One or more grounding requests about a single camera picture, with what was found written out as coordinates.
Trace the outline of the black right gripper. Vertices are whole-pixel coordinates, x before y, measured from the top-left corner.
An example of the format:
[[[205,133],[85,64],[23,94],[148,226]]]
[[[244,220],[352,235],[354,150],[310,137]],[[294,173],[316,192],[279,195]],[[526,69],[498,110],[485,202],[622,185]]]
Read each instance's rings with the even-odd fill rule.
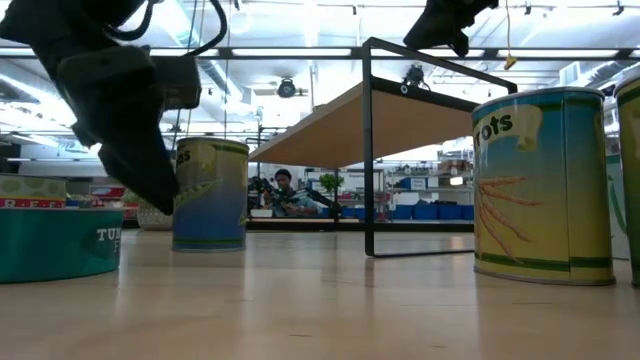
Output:
[[[454,26],[471,26],[477,14],[495,9],[499,0],[428,0],[422,14],[403,39],[410,49],[428,49],[449,45],[459,57],[469,53],[467,38],[454,37]]]

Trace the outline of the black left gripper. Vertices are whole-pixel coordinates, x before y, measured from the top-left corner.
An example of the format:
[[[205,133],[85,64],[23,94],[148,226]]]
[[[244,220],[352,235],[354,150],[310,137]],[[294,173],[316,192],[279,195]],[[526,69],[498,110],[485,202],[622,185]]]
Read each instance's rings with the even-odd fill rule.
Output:
[[[106,173],[172,215],[179,186],[158,127],[164,95],[149,52],[116,46],[78,53],[61,58],[54,75],[76,117],[71,129],[79,143],[103,144],[98,156]]]

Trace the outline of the short beef can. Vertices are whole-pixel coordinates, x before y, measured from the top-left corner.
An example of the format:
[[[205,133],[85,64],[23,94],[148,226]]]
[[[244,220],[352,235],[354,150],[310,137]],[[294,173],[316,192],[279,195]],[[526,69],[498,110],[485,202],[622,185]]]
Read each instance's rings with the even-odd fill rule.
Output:
[[[67,181],[0,173],[0,208],[64,208]]]

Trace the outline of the peas can blue-yellow label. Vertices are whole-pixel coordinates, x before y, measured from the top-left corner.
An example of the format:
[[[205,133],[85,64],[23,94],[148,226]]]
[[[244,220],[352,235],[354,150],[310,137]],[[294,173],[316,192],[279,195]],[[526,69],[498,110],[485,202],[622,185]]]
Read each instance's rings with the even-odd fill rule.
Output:
[[[177,143],[172,249],[181,252],[245,248],[249,147],[211,138]]]

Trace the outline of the carrots can blue-yellow label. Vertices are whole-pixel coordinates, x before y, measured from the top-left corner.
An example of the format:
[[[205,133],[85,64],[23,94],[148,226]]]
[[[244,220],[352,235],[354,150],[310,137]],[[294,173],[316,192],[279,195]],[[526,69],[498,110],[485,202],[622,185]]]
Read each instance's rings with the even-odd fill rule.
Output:
[[[604,100],[596,89],[559,87],[474,109],[476,272],[535,283],[615,283]]]

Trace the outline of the food can yellow-green label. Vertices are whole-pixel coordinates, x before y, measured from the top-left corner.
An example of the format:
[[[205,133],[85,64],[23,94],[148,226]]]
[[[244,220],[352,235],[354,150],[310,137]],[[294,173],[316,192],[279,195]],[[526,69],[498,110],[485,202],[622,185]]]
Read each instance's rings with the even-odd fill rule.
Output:
[[[614,92],[618,108],[626,235],[631,284],[640,288],[640,75],[628,78]]]

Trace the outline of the food can white-green label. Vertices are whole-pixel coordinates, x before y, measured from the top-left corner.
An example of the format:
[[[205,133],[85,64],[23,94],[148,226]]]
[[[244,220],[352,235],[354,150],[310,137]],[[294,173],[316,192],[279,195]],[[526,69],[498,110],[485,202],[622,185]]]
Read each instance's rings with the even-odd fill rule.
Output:
[[[612,256],[616,259],[628,260],[630,253],[626,235],[624,186],[619,154],[606,157],[606,170]]]

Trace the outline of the black device behind shelf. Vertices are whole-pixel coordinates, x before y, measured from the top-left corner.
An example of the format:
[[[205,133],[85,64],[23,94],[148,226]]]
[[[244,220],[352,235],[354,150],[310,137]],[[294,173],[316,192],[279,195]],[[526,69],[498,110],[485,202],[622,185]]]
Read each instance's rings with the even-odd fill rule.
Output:
[[[424,80],[424,71],[419,64],[412,64],[410,66],[403,78],[402,84],[407,87],[431,90],[430,86]]]

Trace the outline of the red box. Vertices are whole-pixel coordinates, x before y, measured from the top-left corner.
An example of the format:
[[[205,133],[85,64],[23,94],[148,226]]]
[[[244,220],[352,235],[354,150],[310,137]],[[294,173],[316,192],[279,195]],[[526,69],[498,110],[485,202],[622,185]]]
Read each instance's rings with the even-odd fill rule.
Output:
[[[99,186],[92,185],[90,194],[99,199],[120,199],[124,196],[126,189],[122,186]]]

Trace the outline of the small green potted plant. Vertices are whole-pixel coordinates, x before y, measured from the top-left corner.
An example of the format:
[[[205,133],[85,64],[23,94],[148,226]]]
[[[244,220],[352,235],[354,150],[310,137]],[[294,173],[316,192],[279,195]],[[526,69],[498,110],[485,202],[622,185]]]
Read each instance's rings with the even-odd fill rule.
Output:
[[[142,230],[169,231],[172,229],[172,216],[165,215],[131,190],[125,190],[122,202],[125,213],[132,215]]]

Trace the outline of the teal tuna can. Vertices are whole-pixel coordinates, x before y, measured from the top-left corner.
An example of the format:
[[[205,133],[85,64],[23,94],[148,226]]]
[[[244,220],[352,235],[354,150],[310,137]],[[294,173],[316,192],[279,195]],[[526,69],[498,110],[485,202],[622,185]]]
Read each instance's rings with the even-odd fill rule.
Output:
[[[115,271],[123,212],[0,209],[0,284],[62,280]]]

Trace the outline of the person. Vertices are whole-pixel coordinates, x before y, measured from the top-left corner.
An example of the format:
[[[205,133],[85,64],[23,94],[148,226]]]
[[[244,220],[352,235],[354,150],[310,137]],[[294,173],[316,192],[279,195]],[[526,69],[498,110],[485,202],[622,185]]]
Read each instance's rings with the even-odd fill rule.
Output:
[[[292,187],[292,175],[287,169],[279,169],[274,179],[277,189],[265,192],[262,200],[275,217],[313,217],[320,214],[320,207],[308,195],[298,194]]]

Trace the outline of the small background potted tree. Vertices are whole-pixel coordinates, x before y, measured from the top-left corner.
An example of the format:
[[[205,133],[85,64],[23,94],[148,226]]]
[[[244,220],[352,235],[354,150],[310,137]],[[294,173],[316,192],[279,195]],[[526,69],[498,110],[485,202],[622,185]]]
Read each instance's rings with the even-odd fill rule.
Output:
[[[326,173],[319,177],[319,181],[323,188],[331,195],[331,205],[329,206],[329,215],[337,220],[340,215],[341,206],[338,202],[338,190],[344,183],[344,178],[339,175],[338,171],[332,174]]]

